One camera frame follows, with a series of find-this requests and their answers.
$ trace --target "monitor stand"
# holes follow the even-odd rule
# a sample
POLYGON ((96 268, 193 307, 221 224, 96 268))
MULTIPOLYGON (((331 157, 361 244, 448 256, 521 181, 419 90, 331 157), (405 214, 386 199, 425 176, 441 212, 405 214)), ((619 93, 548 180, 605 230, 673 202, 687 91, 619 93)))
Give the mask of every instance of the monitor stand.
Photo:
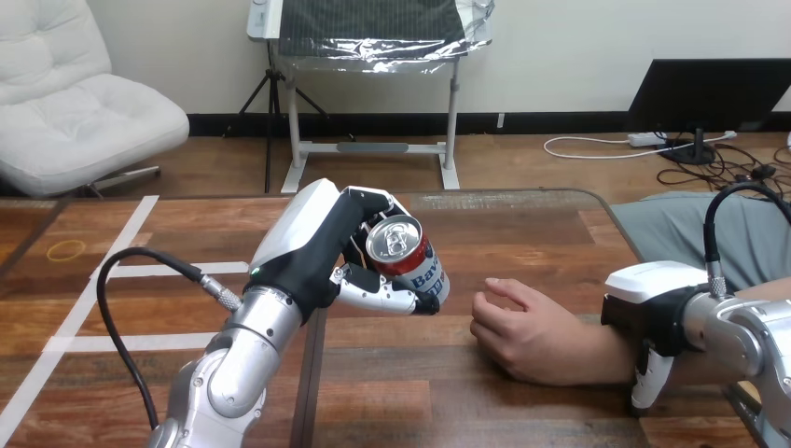
POLYGON ((660 152, 660 156, 667 160, 683 163, 684 165, 708 165, 715 161, 716 151, 711 145, 706 145, 703 142, 703 129, 697 128, 695 130, 695 140, 676 140, 675 145, 680 147, 689 143, 695 145, 691 147, 682 147, 681 149, 673 149, 671 151, 660 152))

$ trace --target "metal cable connector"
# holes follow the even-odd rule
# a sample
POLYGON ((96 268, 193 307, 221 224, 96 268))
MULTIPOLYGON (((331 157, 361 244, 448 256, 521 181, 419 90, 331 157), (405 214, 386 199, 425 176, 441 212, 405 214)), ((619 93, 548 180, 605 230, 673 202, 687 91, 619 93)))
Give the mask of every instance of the metal cable connector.
POLYGON ((706 272, 709 274, 710 295, 719 301, 724 300, 728 295, 728 286, 722 274, 722 263, 719 261, 706 263, 706 272))
POLYGON ((203 278, 201 278, 201 286, 209 295, 214 297, 223 308, 232 313, 242 306, 242 299, 230 289, 223 287, 222 284, 216 281, 211 275, 204 275, 203 278))

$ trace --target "white wall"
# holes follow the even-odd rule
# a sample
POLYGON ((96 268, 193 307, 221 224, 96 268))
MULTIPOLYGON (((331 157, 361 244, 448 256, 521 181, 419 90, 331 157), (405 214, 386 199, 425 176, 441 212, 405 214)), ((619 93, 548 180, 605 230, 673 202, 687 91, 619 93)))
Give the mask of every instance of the white wall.
MULTIPOLYGON (((788 0, 495 1, 493 44, 462 62, 463 112, 627 110, 654 58, 791 57, 788 0)), ((236 112, 262 78, 248 2, 88 0, 114 72, 188 113, 236 112)), ((447 72, 314 72, 299 85, 329 112, 447 109, 447 72)), ((265 107, 262 94, 250 110, 265 107)), ((791 92, 776 110, 791 111, 791 92)))

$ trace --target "white tape line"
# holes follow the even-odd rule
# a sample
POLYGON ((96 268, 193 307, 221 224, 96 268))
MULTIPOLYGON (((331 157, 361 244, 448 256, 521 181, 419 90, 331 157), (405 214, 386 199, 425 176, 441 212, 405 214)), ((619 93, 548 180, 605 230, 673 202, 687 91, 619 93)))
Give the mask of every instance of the white tape line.
MULTIPOLYGON (((151 334, 121 336, 130 352, 188 350, 206 348, 217 333, 151 334)), ((116 352, 109 336, 77 336, 66 348, 68 353, 116 352)))
POLYGON ((110 246, 107 255, 104 256, 102 263, 93 270, 90 275, 88 285, 82 290, 79 299, 77 299, 74 307, 65 318, 58 331, 55 332, 54 340, 47 343, 45 351, 38 357, 33 368, 28 372, 22 384, 14 393, 11 400, 8 401, 6 408, 0 413, 0 445, 5 446, 17 426, 22 421, 22 418, 27 414, 31 405, 38 397, 38 393, 47 383, 47 379, 55 370, 58 362, 63 357, 63 350, 58 351, 57 348, 64 348, 71 344, 71 339, 74 338, 77 331, 82 327, 85 318, 88 317, 90 309, 96 302, 96 275, 102 267, 102 264, 110 257, 121 249, 128 247, 132 243, 132 239, 137 235, 137 232, 146 222, 148 214, 154 208, 159 196, 146 196, 137 205, 137 208, 132 213, 132 216, 124 226, 118 238, 110 246))
MULTIPOLYGON (((194 263, 193 266, 201 269, 203 273, 247 273, 250 266, 244 261, 230 261, 224 263, 194 263)), ((149 277, 160 275, 181 275, 164 264, 146 266, 117 266, 111 272, 112 278, 149 277)))

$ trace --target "chair leg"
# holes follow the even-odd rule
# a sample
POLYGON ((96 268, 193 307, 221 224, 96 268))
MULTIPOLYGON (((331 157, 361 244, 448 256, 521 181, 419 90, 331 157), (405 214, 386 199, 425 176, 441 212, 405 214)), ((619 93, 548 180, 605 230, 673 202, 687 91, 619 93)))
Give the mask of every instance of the chair leg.
POLYGON ((140 170, 128 171, 126 173, 121 173, 116 175, 115 177, 109 177, 107 179, 97 180, 95 182, 91 182, 88 184, 89 189, 95 191, 101 191, 103 189, 108 189, 110 187, 114 187, 116 185, 125 184, 127 182, 133 181, 134 179, 138 179, 145 175, 154 175, 159 177, 162 170, 158 166, 150 166, 148 168, 143 168, 140 170))

